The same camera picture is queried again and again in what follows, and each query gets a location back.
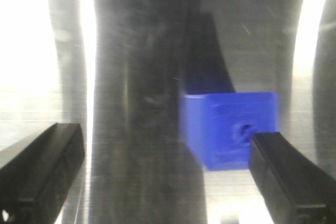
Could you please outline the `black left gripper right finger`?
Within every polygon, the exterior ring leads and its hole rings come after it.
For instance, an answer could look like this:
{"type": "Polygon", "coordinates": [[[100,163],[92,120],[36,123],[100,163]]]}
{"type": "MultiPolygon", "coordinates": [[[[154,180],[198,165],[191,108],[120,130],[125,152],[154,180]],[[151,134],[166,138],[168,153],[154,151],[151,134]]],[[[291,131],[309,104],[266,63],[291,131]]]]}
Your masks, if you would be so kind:
{"type": "Polygon", "coordinates": [[[335,223],[335,178],[279,132],[254,134],[249,170],[274,223],[335,223]]]}

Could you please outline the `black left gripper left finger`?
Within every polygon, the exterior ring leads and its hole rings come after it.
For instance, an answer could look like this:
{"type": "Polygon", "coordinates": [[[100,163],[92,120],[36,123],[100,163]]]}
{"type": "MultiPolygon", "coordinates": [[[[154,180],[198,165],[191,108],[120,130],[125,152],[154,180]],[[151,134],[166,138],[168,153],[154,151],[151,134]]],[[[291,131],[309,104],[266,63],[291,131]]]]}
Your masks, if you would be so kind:
{"type": "Polygon", "coordinates": [[[1,223],[54,223],[85,158],[80,124],[56,123],[1,151],[1,223]]]}

